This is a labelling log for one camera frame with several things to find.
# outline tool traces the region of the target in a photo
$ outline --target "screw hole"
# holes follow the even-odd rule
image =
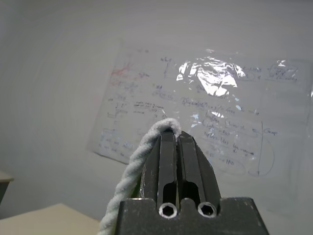
[[[177,208],[172,203],[163,203],[160,206],[158,213],[163,218],[171,219],[177,215]]]
[[[201,202],[198,205],[198,212],[207,218],[214,218],[216,216],[216,208],[209,202]]]

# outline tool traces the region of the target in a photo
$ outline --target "paper sheet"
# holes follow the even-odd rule
[[[127,163],[155,122],[177,118],[212,163],[223,196],[290,213],[306,138],[311,64],[126,44],[90,148]]]

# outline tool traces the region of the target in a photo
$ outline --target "plastic sheet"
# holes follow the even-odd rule
[[[127,163],[151,125],[177,118],[212,163],[223,196],[250,196],[290,214],[311,76],[305,61],[127,44],[89,146]]]

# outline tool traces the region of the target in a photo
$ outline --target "twisted rope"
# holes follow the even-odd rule
[[[155,123],[141,139],[138,148],[130,157],[129,165],[126,167],[121,181],[115,188],[114,197],[110,200],[106,214],[100,222],[98,235],[113,234],[120,202],[130,197],[134,191],[148,154],[155,145],[160,133],[168,129],[173,131],[176,139],[181,134],[179,122],[176,119],[167,118]]]

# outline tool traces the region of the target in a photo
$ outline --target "beige table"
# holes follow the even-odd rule
[[[0,220],[1,235],[96,235],[99,222],[63,204]]]
[[[8,188],[8,185],[13,181],[13,177],[0,171],[0,203],[4,197],[5,191]]]
[[[0,183],[8,183],[8,182],[11,182],[13,181],[13,177],[0,171]]]

